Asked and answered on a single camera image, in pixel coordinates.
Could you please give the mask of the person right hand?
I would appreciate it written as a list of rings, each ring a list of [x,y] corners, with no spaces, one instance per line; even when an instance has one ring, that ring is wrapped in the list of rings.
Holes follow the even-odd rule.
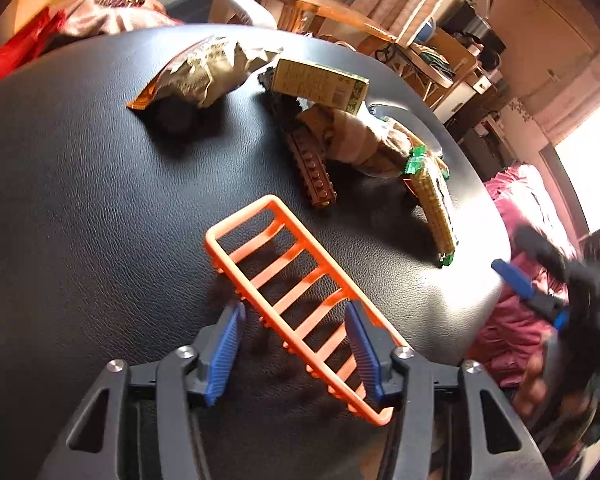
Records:
[[[519,387],[513,397],[513,407],[523,419],[529,419],[547,395],[543,380],[544,354],[536,352],[528,361]]]

